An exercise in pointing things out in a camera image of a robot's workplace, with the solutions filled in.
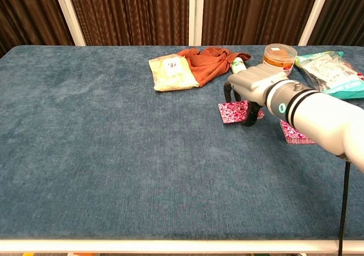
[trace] plastic bag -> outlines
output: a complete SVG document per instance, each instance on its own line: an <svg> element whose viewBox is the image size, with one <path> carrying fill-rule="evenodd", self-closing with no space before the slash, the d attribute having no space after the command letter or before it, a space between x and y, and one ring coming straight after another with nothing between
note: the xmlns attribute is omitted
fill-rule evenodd
<svg viewBox="0 0 364 256"><path fill-rule="evenodd" d="M342 100L364 98L364 76L342 58L343 54L327 51L297 56L295 64L321 92Z"/></svg>
<svg viewBox="0 0 364 256"><path fill-rule="evenodd" d="M149 66L153 73L156 91L182 90L200 86L189 69L186 58L177 54L149 60Z"/></svg>

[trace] orange cloth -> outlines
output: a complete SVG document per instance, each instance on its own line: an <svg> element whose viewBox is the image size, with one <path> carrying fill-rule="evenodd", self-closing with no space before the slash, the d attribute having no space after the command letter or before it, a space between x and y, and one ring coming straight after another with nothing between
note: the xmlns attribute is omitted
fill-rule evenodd
<svg viewBox="0 0 364 256"><path fill-rule="evenodd" d="M243 61L251 58L248 53L232 53L228 48L222 47L208 47L201 53L198 49L190 48L184 49L177 54L187 59L189 68L200 87L225 74L236 57L240 57Z"/></svg>

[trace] brown curtain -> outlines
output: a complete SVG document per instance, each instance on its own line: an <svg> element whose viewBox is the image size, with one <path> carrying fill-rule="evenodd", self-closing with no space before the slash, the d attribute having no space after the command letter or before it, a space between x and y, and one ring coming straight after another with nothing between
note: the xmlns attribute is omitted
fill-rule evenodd
<svg viewBox="0 0 364 256"><path fill-rule="evenodd" d="M73 44L57 0L0 0L0 24L0 56L20 44Z"/></svg>
<svg viewBox="0 0 364 256"><path fill-rule="evenodd" d="M87 45L186 45L189 0L72 0Z"/></svg>
<svg viewBox="0 0 364 256"><path fill-rule="evenodd" d="M364 0L326 0L310 45L364 46Z"/></svg>
<svg viewBox="0 0 364 256"><path fill-rule="evenodd" d="M202 44L298 44L314 2L205 0Z"/></svg>

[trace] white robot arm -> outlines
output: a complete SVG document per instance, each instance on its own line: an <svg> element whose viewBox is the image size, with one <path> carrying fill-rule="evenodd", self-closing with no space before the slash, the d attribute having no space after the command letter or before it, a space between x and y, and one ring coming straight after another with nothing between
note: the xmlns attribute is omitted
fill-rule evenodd
<svg viewBox="0 0 364 256"><path fill-rule="evenodd" d="M267 64L232 74L227 80L227 101L231 101L231 89L235 97L238 93L249 101L246 126L254 124L259 109L267 106L270 113L364 172L363 109L289 80Z"/></svg>

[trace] table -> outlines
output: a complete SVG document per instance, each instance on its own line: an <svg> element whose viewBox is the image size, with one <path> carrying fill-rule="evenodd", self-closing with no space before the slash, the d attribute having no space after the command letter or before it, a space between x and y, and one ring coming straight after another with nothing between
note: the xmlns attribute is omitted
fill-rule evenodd
<svg viewBox="0 0 364 256"><path fill-rule="evenodd" d="M1 252L337 250L344 162L286 144L267 110L223 125L228 75L154 91L148 60L183 48L19 46L0 59ZM251 53L247 66L264 51L229 48ZM297 47L327 50L363 72L362 47ZM345 252L364 251L363 188L353 166Z"/></svg>

